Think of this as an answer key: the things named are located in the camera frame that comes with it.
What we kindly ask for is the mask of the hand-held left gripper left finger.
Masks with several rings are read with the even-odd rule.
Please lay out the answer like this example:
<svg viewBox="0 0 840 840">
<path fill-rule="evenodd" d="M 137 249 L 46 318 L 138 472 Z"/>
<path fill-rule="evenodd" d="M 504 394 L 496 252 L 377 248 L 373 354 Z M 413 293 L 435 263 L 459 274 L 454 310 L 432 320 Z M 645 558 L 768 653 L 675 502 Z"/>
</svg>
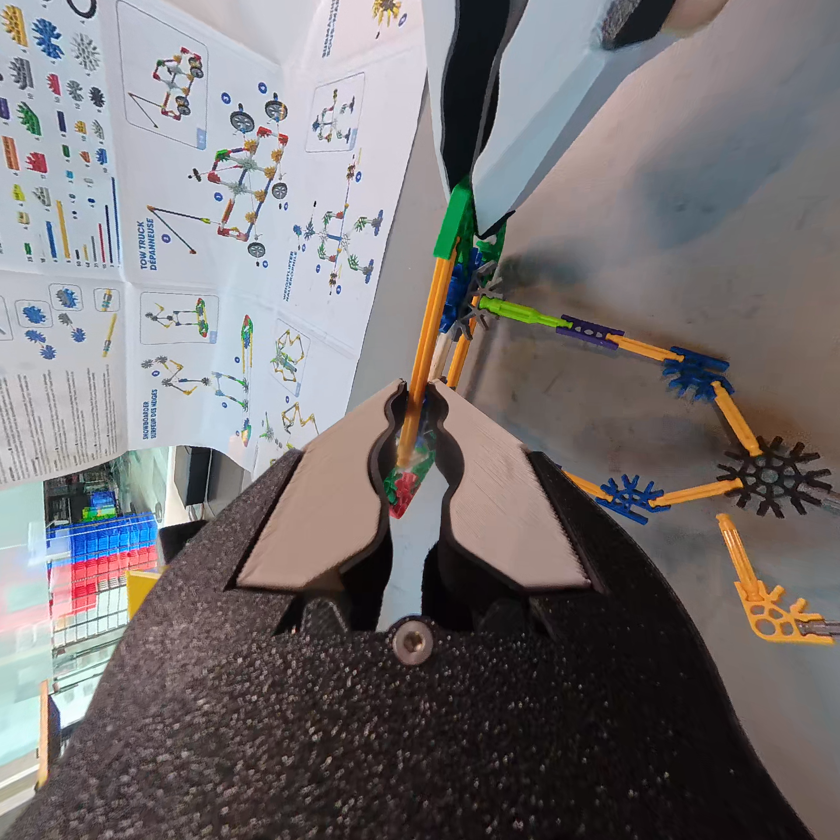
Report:
<svg viewBox="0 0 840 840">
<path fill-rule="evenodd" d="M 329 585 L 382 545 L 382 476 L 396 460 L 402 414 L 403 383 L 394 381 L 306 445 L 238 586 L 297 593 Z"/>
</svg>

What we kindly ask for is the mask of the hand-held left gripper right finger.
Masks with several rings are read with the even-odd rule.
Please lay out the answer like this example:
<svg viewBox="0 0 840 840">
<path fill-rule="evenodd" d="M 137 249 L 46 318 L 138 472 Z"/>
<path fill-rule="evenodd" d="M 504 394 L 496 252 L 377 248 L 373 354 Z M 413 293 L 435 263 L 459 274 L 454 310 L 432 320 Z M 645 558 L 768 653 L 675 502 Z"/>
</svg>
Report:
<svg viewBox="0 0 840 840">
<path fill-rule="evenodd" d="M 444 539 L 525 592 L 591 586 L 524 444 L 447 385 L 427 385 Z"/>
</svg>

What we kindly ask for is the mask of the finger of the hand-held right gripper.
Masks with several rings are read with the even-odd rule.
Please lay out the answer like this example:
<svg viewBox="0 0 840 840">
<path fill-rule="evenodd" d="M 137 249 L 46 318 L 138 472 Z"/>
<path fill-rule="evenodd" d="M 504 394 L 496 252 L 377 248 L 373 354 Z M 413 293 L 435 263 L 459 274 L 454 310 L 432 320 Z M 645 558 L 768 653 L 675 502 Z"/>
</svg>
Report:
<svg viewBox="0 0 840 840">
<path fill-rule="evenodd" d="M 472 172 L 495 118 L 506 1 L 422 1 L 438 167 L 447 194 Z"/>
<path fill-rule="evenodd" d="M 609 3 L 527 2 L 501 53 L 496 114 L 472 170 L 482 234 L 524 202 L 623 80 L 670 43 L 659 32 L 604 49 Z"/>
</svg>

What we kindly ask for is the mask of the colourful toy rod model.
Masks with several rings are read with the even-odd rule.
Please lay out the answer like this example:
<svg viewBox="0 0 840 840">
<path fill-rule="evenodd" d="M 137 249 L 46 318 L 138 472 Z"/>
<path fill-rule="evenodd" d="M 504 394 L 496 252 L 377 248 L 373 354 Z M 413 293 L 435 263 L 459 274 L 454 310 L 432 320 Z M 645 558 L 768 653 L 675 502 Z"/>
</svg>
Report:
<svg viewBox="0 0 840 840">
<path fill-rule="evenodd" d="M 638 477 L 623 476 L 620 482 L 609 479 L 605 484 L 596 485 L 563 471 L 603 508 L 645 524 L 648 521 L 645 514 L 727 494 L 737 496 L 741 508 L 754 497 L 759 501 L 758 515 L 772 511 L 777 518 L 783 517 L 781 503 L 784 499 L 800 514 L 805 514 L 805 504 L 823 503 L 814 492 L 819 490 L 824 496 L 829 493 L 830 485 L 821 480 L 828 471 L 803 471 L 804 465 L 817 459 L 818 454 L 806 453 L 802 444 L 785 451 L 781 438 L 767 442 L 753 433 L 732 399 L 733 389 L 726 377 L 729 362 L 676 346 L 659 348 L 601 324 L 565 314 L 555 318 L 506 301 L 499 290 L 501 278 L 497 273 L 506 224 L 502 223 L 498 232 L 488 238 L 478 237 L 469 178 L 455 186 L 434 248 L 437 262 L 409 388 L 409 407 L 413 403 L 420 405 L 419 397 L 414 399 L 414 392 L 419 389 L 417 374 L 424 371 L 429 381 L 433 375 L 446 373 L 445 382 L 441 382 L 452 390 L 457 387 L 476 330 L 487 327 L 486 317 L 540 325 L 567 338 L 655 361 L 660 364 L 670 389 L 675 389 L 680 397 L 690 394 L 693 400 L 712 402 L 738 440 L 734 454 L 728 456 L 737 460 L 737 466 L 720 467 L 724 474 L 714 483 L 673 492 L 658 490 L 653 481 L 640 486 Z M 419 443 L 424 429 L 424 412 L 427 415 L 427 409 L 422 407 L 416 411 L 412 409 L 410 416 L 416 415 L 413 425 L 406 420 L 409 431 L 417 432 L 412 459 L 408 460 L 407 448 L 403 452 L 400 437 L 397 467 L 385 479 L 385 494 L 394 519 L 406 512 L 433 463 L 434 445 Z M 808 612 L 807 601 L 803 598 L 783 605 L 784 588 L 776 585 L 769 590 L 756 576 L 731 518 L 721 513 L 717 519 L 738 576 L 734 586 L 753 632 L 765 641 L 777 644 L 825 646 L 838 642 L 838 621 Z"/>
</svg>

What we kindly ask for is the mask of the red plastic crate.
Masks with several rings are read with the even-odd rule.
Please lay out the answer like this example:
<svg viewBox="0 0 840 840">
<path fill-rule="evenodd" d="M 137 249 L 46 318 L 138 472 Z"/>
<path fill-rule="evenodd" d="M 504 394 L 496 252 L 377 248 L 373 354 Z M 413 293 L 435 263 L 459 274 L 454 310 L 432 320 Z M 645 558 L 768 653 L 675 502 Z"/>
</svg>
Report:
<svg viewBox="0 0 840 840">
<path fill-rule="evenodd" d="M 158 522 L 152 512 L 48 528 L 49 617 L 60 649 L 128 621 L 126 574 L 154 571 Z"/>
</svg>

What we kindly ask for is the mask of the white folded instruction booklet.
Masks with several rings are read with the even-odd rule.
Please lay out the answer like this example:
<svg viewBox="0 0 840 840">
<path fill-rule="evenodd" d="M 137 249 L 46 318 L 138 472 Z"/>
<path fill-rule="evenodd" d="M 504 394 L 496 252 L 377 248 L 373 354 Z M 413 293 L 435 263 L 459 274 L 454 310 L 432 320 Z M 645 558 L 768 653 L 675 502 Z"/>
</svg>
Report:
<svg viewBox="0 0 840 840">
<path fill-rule="evenodd" d="M 2 487 L 346 410 L 420 2 L 1 2 Z"/>
</svg>

